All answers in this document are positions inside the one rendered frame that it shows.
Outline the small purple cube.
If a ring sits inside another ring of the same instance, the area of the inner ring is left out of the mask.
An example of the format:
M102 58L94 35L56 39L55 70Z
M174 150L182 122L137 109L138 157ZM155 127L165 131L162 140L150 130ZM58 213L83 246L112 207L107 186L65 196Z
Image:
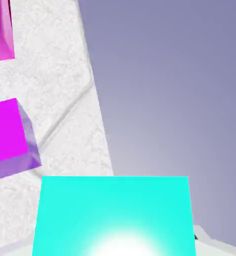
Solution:
M0 179L42 165L33 125L16 98L0 101Z

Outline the small cyan cube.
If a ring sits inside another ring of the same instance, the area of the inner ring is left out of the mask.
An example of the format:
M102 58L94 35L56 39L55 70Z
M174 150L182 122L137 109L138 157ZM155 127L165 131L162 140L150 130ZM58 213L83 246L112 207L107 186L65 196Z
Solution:
M44 176L32 256L196 256L185 176Z

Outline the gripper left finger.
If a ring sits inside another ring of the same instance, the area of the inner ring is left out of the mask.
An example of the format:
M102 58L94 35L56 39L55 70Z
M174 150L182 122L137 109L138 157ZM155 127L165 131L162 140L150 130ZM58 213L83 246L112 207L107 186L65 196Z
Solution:
M0 256L32 256L34 238L7 245L0 250Z

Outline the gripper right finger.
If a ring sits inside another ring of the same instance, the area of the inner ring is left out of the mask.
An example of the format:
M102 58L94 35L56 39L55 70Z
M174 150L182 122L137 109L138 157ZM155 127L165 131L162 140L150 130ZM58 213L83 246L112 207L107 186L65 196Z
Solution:
M193 226L196 256L236 256L236 247L212 239L202 227Z

